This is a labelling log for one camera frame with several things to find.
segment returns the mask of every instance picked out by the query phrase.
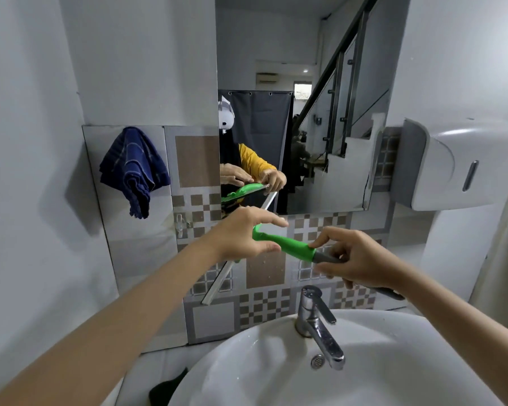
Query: handrail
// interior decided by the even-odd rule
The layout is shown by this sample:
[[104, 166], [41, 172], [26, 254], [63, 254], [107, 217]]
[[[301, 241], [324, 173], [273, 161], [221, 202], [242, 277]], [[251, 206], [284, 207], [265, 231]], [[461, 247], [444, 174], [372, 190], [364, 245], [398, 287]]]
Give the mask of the handrail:
[[312, 93], [309, 97], [309, 99], [306, 101], [305, 106], [303, 107], [303, 110], [299, 114], [298, 119], [293, 125], [293, 130], [298, 130], [303, 121], [305, 120], [306, 116], [309, 114], [310, 110], [314, 106], [314, 103], [318, 99], [319, 95], [324, 90], [325, 84], [329, 79], [331, 78], [331, 75], [333, 74], [333, 71], [337, 68], [337, 61], [339, 59], [339, 53], [340, 52], [346, 52], [348, 47], [352, 44], [354, 41], [355, 36], [357, 35], [359, 31], [360, 26], [360, 20], [361, 17], [363, 17], [363, 14], [365, 12], [370, 12], [374, 5], [376, 4], [378, 0], [365, 0], [363, 4], [361, 5], [359, 11], [356, 13], [354, 19], [352, 20], [351, 25], [346, 30], [345, 35], [342, 37], [341, 42], [339, 43], [339, 46], [333, 53], [331, 59], [329, 60], [329, 63], [325, 67], [322, 75], [320, 75], [320, 78], [318, 79], [318, 82], [316, 83], [314, 89], [312, 90]]

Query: yellow shirt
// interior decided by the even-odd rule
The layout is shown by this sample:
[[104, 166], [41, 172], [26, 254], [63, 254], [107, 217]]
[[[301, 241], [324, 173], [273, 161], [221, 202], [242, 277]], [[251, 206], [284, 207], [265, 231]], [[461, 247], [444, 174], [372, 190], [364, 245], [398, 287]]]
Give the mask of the yellow shirt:
[[261, 180], [260, 175], [263, 170], [277, 169], [263, 158], [260, 158], [258, 154], [245, 144], [239, 144], [239, 153], [241, 155], [241, 168], [258, 181]]

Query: white dispenser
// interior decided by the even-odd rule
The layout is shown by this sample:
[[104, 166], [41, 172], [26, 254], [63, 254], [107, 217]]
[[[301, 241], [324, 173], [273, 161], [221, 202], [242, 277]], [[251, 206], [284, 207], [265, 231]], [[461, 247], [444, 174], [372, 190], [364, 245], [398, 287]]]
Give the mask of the white dispenser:
[[391, 197], [415, 211], [493, 204], [508, 195], [508, 121], [409, 120]]

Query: forearm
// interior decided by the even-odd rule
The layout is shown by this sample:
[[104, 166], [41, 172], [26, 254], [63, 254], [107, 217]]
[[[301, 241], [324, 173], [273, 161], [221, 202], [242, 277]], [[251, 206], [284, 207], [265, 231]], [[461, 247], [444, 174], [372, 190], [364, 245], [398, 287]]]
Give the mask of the forearm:
[[508, 329], [419, 272], [397, 289], [508, 405]]
[[59, 341], [0, 392], [0, 406], [99, 406], [218, 257], [200, 241]]

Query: chrome faucet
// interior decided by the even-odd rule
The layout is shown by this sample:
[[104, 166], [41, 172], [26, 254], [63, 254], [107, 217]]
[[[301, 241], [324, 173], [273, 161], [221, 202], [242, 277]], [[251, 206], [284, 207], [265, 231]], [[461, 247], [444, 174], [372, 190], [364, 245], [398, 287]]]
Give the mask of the chrome faucet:
[[332, 325], [337, 323], [337, 319], [322, 300], [322, 291], [312, 285], [304, 286], [301, 288], [295, 329], [301, 336], [314, 339], [332, 369], [342, 370], [345, 354], [323, 324], [320, 315]]

